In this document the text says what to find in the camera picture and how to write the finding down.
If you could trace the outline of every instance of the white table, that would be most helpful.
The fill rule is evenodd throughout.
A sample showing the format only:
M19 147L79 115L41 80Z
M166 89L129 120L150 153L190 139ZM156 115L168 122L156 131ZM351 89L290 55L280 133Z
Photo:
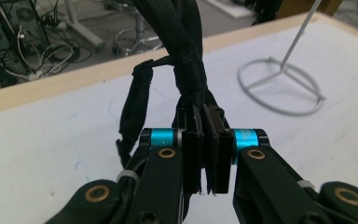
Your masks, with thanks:
M257 105L242 91L238 68L281 59L305 15L204 40L208 83L233 128L262 128L272 146L317 189L339 180L358 187L358 31L322 14L312 19L290 63L308 71L327 100L292 118ZM0 223L43 223L75 191L121 171L115 141L137 63L164 49L0 90ZM282 85L264 93L284 93ZM145 127L170 127L179 93L171 67L155 69ZM238 223L231 191L195 195L185 223Z

